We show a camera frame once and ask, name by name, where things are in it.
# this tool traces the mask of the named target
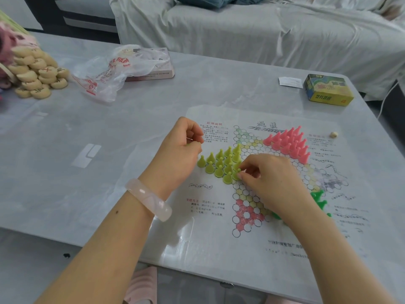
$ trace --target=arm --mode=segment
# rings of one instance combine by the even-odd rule
[[[204,142],[202,135],[195,122],[179,118],[138,179],[166,200],[197,163]],[[35,304],[121,304],[153,218],[143,204],[125,192]]]
[[[242,180],[291,228],[305,249],[325,304],[396,303],[313,201],[284,157],[250,155]]]

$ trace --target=plastic bag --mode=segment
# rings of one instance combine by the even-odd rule
[[[139,45],[117,47],[74,67],[72,77],[82,91],[102,102],[114,102],[128,76],[145,76],[170,61],[168,54]]]

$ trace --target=yellow game box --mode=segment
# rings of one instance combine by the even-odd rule
[[[309,74],[304,87],[310,101],[347,106],[354,98],[345,79],[337,76]]]

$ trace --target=bangle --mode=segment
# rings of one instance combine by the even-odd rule
[[[125,188],[162,222],[172,215],[172,208],[150,191],[139,179],[131,179]]]

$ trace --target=gray marble table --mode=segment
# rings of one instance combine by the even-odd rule
[[[35,36],[69,68],[116,47]],[[126,83],[110,106],[90,101],[73,83],[43,101],[5,96],[0,107],[0,227],[83,246],[122,193],[116,181],[136,145],[162,138],[189,107],[207,104],[338,123],[367,175],[364,181],[383,201],[384,215],[405,242],[405,160],[357,92],[348,107],[318,104],[301,89],[278,85],[280,76],[304,80],[309,71],[170,55],[175,78]],[[87,167],[73,166],[86,147],[94,152],[84,153]]]

